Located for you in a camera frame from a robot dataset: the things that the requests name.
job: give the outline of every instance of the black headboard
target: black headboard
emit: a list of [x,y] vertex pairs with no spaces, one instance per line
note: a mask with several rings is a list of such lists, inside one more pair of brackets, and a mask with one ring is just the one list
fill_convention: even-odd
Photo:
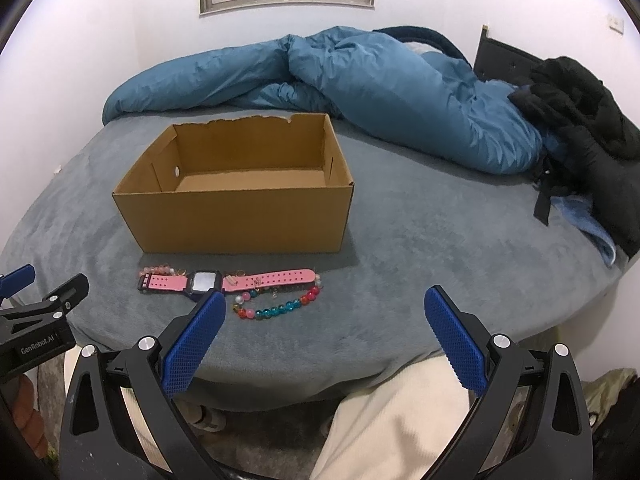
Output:
[[482,81],[501,79],[517,84],[519,76],[529,76],[529,70],[542,60],[524,50],[488,37],[488,27],[482,28],[474,72]]

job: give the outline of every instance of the gray floor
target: gray floor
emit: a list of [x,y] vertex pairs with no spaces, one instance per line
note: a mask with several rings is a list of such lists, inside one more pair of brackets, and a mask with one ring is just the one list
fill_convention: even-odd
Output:
[[[39,409],[46,435],[58,450],[65,402],[64,356],[38,370]],[[306,480],[320,454],[320,427],[338,400],[309,402],[270,412],[227,413],[221,433],[196,430],[209,454],[229,466],[280,480]]]

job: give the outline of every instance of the wall outlet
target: wall outlet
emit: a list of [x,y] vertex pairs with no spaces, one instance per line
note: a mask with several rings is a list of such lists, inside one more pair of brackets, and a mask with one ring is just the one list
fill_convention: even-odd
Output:
[[611,30],[615,30],[620,34],[625,33],[625,19],[614,16],[613,14],[607,15],[607,23],[609,24],[609,28]]

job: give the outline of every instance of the smartwatch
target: smartwatch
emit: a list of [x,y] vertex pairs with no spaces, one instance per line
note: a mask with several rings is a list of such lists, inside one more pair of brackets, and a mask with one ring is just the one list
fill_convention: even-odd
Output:
[[189,298],[202,296],[213,289],[219,292],[242,292],[268,286],[313,283],[316,272],[311,269],[280,270],[251,276],[223,276],[219,270],[197,270],[186,276],[164,276],[147,273],[138,282],[141,292],[181,293]]

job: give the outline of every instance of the gray bedsheet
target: gray bedsheet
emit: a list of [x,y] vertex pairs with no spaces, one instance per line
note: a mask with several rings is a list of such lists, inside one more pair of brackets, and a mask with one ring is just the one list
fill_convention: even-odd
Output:
[[[373,386],[437,351],[422,305],[435,283],[491,332],[522,338],[567,319],[620,276],[557,211],[549,227],[533,218],[536,191],[523,178],[466,170],[343,121],[334,124],[356,186],[340,253],[143,254],[111,197],[118,181],[171,122],[249,113],[226,108],[108,124],[34,202],[2,252],[0,272],[36,267],[36,284],[19,299],[37,301],[84,272],[89,297],[69,315],[78,343],[121,349],[193,307],[181,296],[140,294],[137,272],[145,265],[315,268],[324,290],[308,307],[259,322],[229,308],[186,394],[217,408],[264,410]],[[260,211],[248,205],[242,214]],[[263,295],[252,307],[272,302]]]

